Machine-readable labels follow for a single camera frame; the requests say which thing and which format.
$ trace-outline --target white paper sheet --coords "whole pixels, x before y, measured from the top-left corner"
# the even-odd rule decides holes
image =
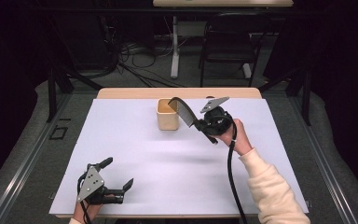
[[[184,99],[201,119],[206,99]],[[213,145],[180,119],[177,131],[158,129],[157,99],[94,100],[77,140],[50,213],[73,213],[78,178],[88,163],[108,157],[100,174],[109,189],[121,189],[131,178],[123,204],[108,204],[107,216],[238,216],[227,178],[227,146]],[[286,178],[303,211],[308,213],[282,140],[265,100],[231,98],[221,106],[244,123],[259,154]],[[257,214],[246,185],[248,174],[234,152],[235,185],[246,214]]]

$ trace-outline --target beige cup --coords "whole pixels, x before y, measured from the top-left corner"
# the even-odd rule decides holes
[[[163,131],[174,131],[179,128],[179,116],[177,102],[173,102],[173,109],[168,105],[171,99],[158,99],[157,120],[158,127]]]

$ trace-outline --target dark background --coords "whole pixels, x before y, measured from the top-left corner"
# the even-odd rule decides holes
[[[139,2],[116,1],[110,7],[115,4],[126,7],[129,6],[126,4]],[[43,6],[62,4],[53,0],[36,3]],[[74,3],[83,7],[95,6],[86,0],[65,1],[65,4]],[[142,1],[134,7],[152,7],[151,3]],[[333,1],[296,0],[295,7],[309,11],[326,10],[331,3]],[[331,35],[311,69],[311,89],[324,99],[337,149],[358,178],[358,0],[339,1],[332,11],[334,16],[319,20],[288,19],[272,51],[265,76],[277,78],[303,63],[307,52],[314,48],[312,43],[320,34],[320,28],[326,20],[331,20]],[[150,31],[165,32],[158,29],[159,21],[155,18],[138,15],[132,21],[126,19],[117,18],[121,21],[117,28],[121,25],[123,34],[131,30],[147,34],[141,39],[136,32],[126,33],[126,36],[150,48],[153,48]],[[125,29],[139,23],[134,22],[136,20],[144,21],[146,29]],[[0,168],[33,113],[37,100],[34,88],[47,80],[51,63],[59,62],[74,69],[115,66],[115,46],[104,44],[105,33],[99,27],[100,18],[69,19],[62,15],[53,21],[57,23],[52,24],[46,18],[30,20],[16,1],[0,0]],[[86,57],[90,52],[94,56]]]

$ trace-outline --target human hand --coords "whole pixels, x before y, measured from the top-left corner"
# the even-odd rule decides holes
[[[90,204],[88,205],[86,203],[86,201],[83,201],[84,205],[87,208],[87,214],[89,215],[89,219],[92,221],[100,212],[100,209],[103,207],[102,204]],[[83,212],[83,208],[81,207],[81,204],[76,202],[75,205],[75,212],[74,212],[74,216],[73,219],[75,219],[76,221],[84,224],[85,220],[84,220],[84,212]]]
[[[246,134],[245,128],[243,127],[242,121],[239,119],[234,119],[234,123],[237,126],[237,141],[234,146],[234,150],[240,155],[244,155],[252,150],[252,145],[249,142],[248,135]],[[219,135],[219,136],[213,136],[214,138],[220,139],[223,141],[227,146],[231,144],[232,140],[232,134],[233,134],[233,125],[228,128],[228,130]]]

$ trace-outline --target desk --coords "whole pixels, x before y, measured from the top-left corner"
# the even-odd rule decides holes
[[[291,7],[292,0],[154,0],[155,7]],[[178,78],[179,48],[178,48],[178,20],[173,15],[173,56],[171,78]],[[249,77],[249,64],[243,67],[244,74]]]
[[[227,147],[213,145],[183,121],[178,131],[160,131],[158,98],[179,96],[202,108],[206,96],[230,96],[225,110],[242,119],[265,160],[287,179],[304,212],[308,212],[268,105],[255,88],[102,89],[94,100],[50,213],[73,213],[76,183],[88,163],[113,157],[100,174],[110,189],[134,178],[123,204],[108,204],[101,217],[239,217],[227,178]],[[233,176],[244,212],[257,214],[246,185],[243,164],[234,159]]]

